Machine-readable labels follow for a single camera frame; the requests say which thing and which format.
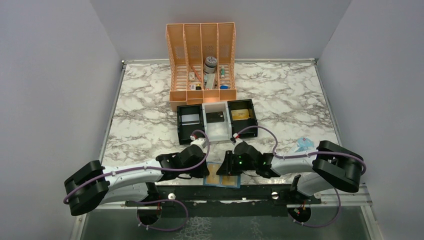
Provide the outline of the blue leather card holder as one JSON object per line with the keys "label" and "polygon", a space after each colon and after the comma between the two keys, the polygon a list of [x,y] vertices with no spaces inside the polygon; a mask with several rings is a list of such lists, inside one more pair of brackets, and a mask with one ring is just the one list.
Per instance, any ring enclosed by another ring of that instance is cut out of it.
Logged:
{"label": "blue leather card holder", "polygon": [[[209,163],[217,163],[217,162],[207,162],[206,163],[206,165],[207,165],[207,167],[208,167],[208,164]],[[220,188],[232,188],[232,189],[239,189],[240,187],[241,187],[241,177],[240,177],[240,175],[231,175],[231,176],[238,176],[238,186],[236,186],[236,187],[231,187],[231,186],[224,186],[224,185],[222,185],[222,177],[223,176],[226,176],[226,175],[219,175],[220,176],[220,183],[218,184],[218,185],[210,185],[210,184],[206,184],[206,178],[207,178],[207,176],[205,176],[204,178],[203,178],[203,185],[204,186],[212,186],[212,187],[220,187]]]}

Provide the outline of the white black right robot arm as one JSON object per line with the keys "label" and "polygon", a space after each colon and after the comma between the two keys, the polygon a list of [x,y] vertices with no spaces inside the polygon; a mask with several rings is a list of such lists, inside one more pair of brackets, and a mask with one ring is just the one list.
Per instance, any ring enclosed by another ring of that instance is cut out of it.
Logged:
{"label": "white black right robot arm", "polygon": [[316,149],[281,157],[271,152],[261,153],[240,140],[233,150],[225,153],[216,173],[219,176],[237,176],[245,171],[254,171],[266,179],[298,173],[288,196],[292,202],[300,204],[315,193],[328,189],[358,192],[366,166],[359,154],[328,140],[320,141]]}

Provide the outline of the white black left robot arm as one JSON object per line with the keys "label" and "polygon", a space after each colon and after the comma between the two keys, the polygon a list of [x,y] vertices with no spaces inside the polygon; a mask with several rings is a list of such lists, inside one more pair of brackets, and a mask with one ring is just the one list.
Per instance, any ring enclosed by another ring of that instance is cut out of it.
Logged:
{"label": "white black left robot arm", "polygon": [[133,165],[103,166],[99,160],[92,160],[64,181],[63,203],[69,206],[72,216],[119,201],[152,205],[157,200],[157,191],[148,184],[174,180],[181,174],[194,178],[207,176],[210,148],[198,139],[181,152],[161,154]]}

